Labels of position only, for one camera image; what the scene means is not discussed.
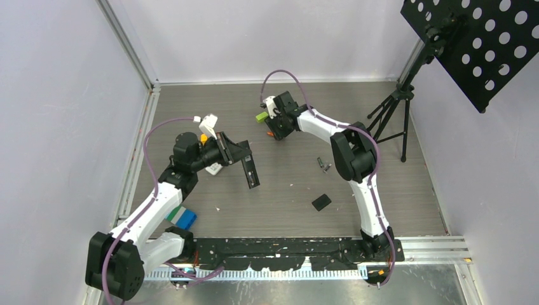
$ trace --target lime green block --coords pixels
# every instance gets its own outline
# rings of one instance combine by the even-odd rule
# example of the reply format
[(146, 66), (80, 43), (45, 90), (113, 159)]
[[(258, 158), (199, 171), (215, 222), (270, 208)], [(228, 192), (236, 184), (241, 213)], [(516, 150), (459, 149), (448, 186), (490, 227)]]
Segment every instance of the lime green block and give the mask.
[(269, 114), (266, 111), (260, 113), (256, 116), (257, 123), (262, 123), (268, 116)]

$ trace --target wooden work surface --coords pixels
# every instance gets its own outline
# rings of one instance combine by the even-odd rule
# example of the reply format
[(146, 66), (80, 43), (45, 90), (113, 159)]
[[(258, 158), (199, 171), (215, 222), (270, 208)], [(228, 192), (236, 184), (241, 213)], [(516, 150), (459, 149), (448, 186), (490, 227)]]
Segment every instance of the wooden work surface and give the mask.
[[(395, 88), (394, 83), (306, 83), (311, 104), (336, 120), (364, 122)], [(191, 228), (199, 237), (359, 236), (360, 217), (352, 191), (332, 167), (324, 173), (317, 157), (333, 163), (331, 147), (315, 136), (294, 132), (275, 141), (257, 124), (260, 85), (164, 86), (153, 125), (180, 116), (219, 117), (216, 131), (234, 142), (249, 140), (261, 185), (249, 189), (240, 163), (216, 176), (198, 174), (199, 183), (184, 202), (198, 219)], [(295, 84), (270, 84), (265, 96), (290, 91), (304, 104)], [(402, 131), (404, 103), (399, 105), (384, 134)], [(159, 174), (168, 165), (174, 139), (182, 132), (200, 131), (194, 123), (171, 123), (149, 140), (149, 155)], [(400, 162), (402, 137), (380, 144), (378, 191), (383, 210), (396, 236), (443, 235), (444, 227), (413, 125), (409, 127), (407, 162)], [(140, 172), (133, 210), (153, 188), (147, 166)], [(321, 212), (311, 202), (327, 194), (332, 203)], [(163, 222), (161, 234), (169, 222)]]

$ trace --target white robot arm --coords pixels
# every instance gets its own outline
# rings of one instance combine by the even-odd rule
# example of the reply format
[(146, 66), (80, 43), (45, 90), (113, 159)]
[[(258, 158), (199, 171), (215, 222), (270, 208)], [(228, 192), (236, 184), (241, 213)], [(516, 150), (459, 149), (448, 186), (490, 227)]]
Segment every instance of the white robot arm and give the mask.
[(113, 243), (117, 245), (113, 248), (106, 271), (107, 286), (111, 295), (123, 300), (130, 300), (139, 291), (144, 276), (159, 265), (174, 258), (188, 260), (194, 257), (196, 243), (193, 234), (177, 226), (165, 230), (157, 240), (148, 242), (148, 238), (194, 189), (198, 171), (214, 163), (229, 166), (241, 161), (249, 188), (260, 184), (249, 143), (234, 143), (224, 132), (215, 132), (216, 120), (217, 117), (209, 115), (200, 125), (208, 136), (205, 143), (191, 132), (176, 137), (174, 154), (158, 179), (158, 194), (151, 205), (154, 192), (109, 234), (97, 232), (90, 239), (85, 276), (87, 285), (103, 289), (102, 268)]
[[(313, 109), (311, 113), (306, 105), (298, 106), (289, 92), (277, 97), (268, 97), (261, 107), (266, 108), (268, 117), (264, 120), (272, 131), (276, 140), (282, 140), (294, 130), (307, 132), (331, 145), (334, 155), (334, 164), (339, 174), (348, 181), (355, 195), (361, 217), (361, 233), (367, 253), (376, 253), (387, 247), (388, 240), (383, 234), (379, 218), (393, 238), (391, 227), (381, 206), (380, 215), (376, 211), (371, 190), (367, 185), (367, 177), (374, 170), (376, 153), (372, 144), (357, 132), (340, 128), (339, 125), (350, 125), (332, 118), (328, 118)], [(362, 123), (352, 126), (366, 131)], [(379, 203), (376, 175), (371, 179), (372, 188)]]
[[(114, 228), (111, 233), (113, 238), (117, 238), (120, 232), (127, 227), (127, 224), (133, 221), (136, 215), (148, 205), (150, 199), (154, 196), (152, 193), (144, 202), (119, 226)], [(182, 203), (182, 191), (169, 183), (159, 183), (159, 193), (156, 201), (142, 215), (121, 241), (133, 241), (140, 253), (140, 259), (144, 263), (144, 274), (148, 274), (159, 265), (171, 258), (178, 257), (184, 248), (184, 238), (172, 232), (163, 233), (158, 239), (147, 242), (150, 235), (157, 226), (163, 221), (175, 207)]]

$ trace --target perforated metal board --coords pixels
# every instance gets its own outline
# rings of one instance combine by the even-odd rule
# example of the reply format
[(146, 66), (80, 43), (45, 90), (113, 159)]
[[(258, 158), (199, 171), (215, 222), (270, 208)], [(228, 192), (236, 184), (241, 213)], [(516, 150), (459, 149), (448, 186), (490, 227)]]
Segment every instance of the perforated metal board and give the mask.
[(480, 112), (539, 51), (539, 0), (405, 0), (400, 13), (423, 41), (450, 14), (465, 20), (437, 58)]

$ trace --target small black square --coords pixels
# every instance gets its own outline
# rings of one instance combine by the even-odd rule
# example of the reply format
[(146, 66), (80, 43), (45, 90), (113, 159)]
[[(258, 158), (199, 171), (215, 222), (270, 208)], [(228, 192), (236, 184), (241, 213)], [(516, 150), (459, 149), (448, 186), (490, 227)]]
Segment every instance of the small black square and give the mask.
[(326, 194), (321, 195), (315, 201), (313, 201), (313, 207), (317, 211), (321, 211), (323, 208), (327, 207), (331, 203), (331, 199)]

